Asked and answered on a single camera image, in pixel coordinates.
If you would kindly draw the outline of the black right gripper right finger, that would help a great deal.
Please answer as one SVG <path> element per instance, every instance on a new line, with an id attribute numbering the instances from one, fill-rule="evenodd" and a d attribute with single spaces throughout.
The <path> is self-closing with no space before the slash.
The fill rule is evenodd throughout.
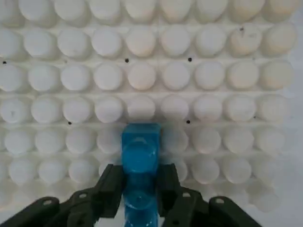
<path id="1" fill-rule="evenodd" d="M 200 192 L 182 187 L 174 164 L 157 170 L 158 214 L 163 227 L 259 227 L 260 224 L 225 196 L 205 201 Z"/>

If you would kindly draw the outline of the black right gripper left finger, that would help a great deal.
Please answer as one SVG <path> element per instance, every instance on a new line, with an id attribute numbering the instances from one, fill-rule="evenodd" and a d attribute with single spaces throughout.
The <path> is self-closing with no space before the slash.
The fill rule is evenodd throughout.
<path id="1" fill-rule="evenodd" d="M 42 197 L 8 220 L 2 227 L 94 227 L 100 218 L 114 218 L 125 187 L 122 166 L 107 165 L 95 186 L 76 191 L 60 202 Z"/>

